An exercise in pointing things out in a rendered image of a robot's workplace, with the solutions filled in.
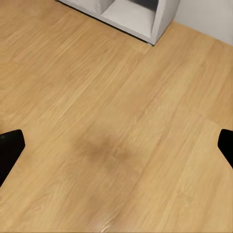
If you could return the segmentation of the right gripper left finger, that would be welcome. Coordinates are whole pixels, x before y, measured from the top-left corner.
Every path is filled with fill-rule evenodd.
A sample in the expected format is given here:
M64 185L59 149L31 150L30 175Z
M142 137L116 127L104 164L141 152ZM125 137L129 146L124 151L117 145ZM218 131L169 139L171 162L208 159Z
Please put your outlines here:
M25 148L21 129L0 134L0 187Z

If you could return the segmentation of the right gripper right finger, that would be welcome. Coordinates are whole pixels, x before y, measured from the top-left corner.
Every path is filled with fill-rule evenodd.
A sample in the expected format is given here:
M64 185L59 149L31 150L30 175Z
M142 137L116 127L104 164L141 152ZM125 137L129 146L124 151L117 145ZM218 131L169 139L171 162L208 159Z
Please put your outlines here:
M233 131L222 129L217 146L233 168Z

